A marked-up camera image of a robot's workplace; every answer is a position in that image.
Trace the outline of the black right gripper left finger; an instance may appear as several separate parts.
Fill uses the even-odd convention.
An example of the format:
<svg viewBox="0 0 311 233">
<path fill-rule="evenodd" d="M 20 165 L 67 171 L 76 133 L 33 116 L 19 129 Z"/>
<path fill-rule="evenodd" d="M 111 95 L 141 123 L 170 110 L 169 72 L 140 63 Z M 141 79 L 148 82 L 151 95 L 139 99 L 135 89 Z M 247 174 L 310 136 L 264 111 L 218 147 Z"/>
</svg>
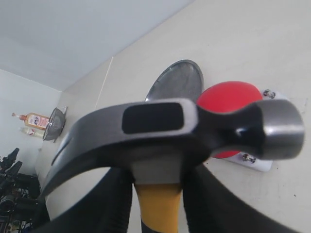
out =
<svg viewBox="0 0 311 233">
<path fill-rule="evenodd" d="M 111 168 L 80 201 L 34 233 L 126 233 L 132 205 L 130 173 Z"/>
</svg>

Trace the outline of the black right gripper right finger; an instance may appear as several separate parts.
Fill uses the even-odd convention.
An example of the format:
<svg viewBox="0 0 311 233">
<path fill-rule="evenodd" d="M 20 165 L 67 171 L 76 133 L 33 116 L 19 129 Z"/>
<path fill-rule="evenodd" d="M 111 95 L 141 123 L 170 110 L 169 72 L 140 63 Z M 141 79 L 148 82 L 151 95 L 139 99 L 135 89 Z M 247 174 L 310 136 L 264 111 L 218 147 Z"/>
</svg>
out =
<svg viewBox="0 0 311 233">
<path fill-rule="evenodd" d="M 279 220 L 251 206 L 203 164 L 181 165 L 183 206 L 190 233 L 309 233 L 298 213 Z"/>
</svg>

